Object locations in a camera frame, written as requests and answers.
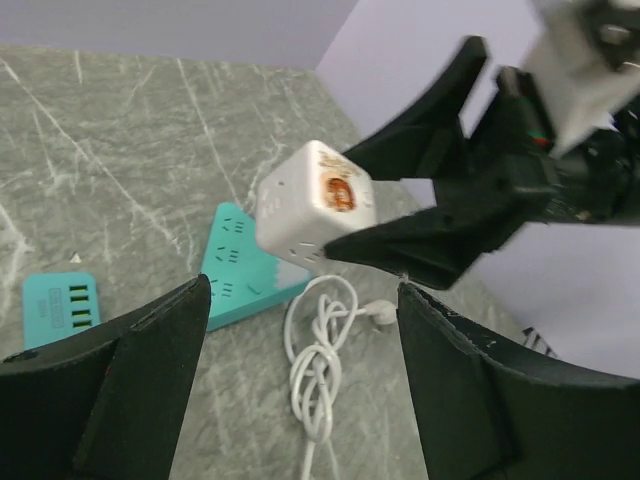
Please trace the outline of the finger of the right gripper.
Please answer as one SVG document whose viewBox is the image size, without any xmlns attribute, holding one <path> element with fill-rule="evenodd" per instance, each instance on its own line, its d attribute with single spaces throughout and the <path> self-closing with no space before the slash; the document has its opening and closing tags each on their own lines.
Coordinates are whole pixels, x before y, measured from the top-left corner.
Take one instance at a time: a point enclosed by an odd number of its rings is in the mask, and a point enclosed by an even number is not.
<svg viewBox="0 0 640 480">
<path fill-rule="evenodd" d="M 413 104 L 343 155 L 374 180 L 437 177 L 448 159 L 466 155 L 459 114 L 487 59 L 484 39 L 465 37 Z"/>
<path fill-rule="evenodd" d="M 494 252 L 545 201 L 511 200 L 465 206 L 455 212 L 433 207 L 332 240 L 330 260 L 370 266 L 434 290 L 447 290 L 484 254 Z"/>
</svg>

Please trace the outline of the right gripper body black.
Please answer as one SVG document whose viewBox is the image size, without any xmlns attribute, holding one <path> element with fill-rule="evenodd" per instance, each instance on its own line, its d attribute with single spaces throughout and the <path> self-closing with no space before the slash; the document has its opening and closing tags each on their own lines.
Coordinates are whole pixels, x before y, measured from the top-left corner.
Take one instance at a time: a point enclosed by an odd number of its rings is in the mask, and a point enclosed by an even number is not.
<svg viewBox="0 0 640 480">
<path fill-rule="evenodd" d="M 460 180 L 438 180 L 436 226 L 493 250 L 527 222 L 636 227 L 639 224 L 639 99 L 617 109 L 557 155 L 533 78 L 514 67 L 467 141 Z"/>
</svg>

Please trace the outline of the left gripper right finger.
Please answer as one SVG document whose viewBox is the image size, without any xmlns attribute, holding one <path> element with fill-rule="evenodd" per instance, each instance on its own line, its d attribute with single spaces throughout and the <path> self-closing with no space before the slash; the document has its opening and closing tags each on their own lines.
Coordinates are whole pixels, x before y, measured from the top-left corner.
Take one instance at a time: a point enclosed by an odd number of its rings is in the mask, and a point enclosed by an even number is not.
<svg viewBox="0 0 640 480">
<path fill-rule="evenodd" d="M 432 479 L 635 479 L 639 383 L 543 355 L 398 289 L 411 400 Z"/>
</svg>

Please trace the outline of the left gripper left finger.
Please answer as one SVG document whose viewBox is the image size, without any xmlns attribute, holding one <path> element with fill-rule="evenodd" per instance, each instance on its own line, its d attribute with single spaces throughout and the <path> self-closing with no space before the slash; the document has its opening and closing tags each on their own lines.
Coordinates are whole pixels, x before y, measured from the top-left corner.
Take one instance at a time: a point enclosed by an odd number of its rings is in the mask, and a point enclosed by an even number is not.
<svg viewBox="0 0 640 480">
<path fill-rule="evenodd" d="M 209 279 L 1 362 L 4 479 L 166 479 L 202 349 Z"/>
</svg>

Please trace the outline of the white cube socket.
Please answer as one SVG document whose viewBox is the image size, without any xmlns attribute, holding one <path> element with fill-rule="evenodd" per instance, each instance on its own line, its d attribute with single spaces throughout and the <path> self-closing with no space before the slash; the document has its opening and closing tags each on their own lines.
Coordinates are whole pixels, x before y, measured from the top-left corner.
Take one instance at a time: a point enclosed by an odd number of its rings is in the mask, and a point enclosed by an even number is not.
<svg viewBox="0 0 640 480">
<path fill-rule="evenodd" d="M 263 251 L 318 271 L 326 244 L 377 224 L 372 179 L 341 153 L 309 141 L 260 182 L 255 222 Z"/>
</svg>

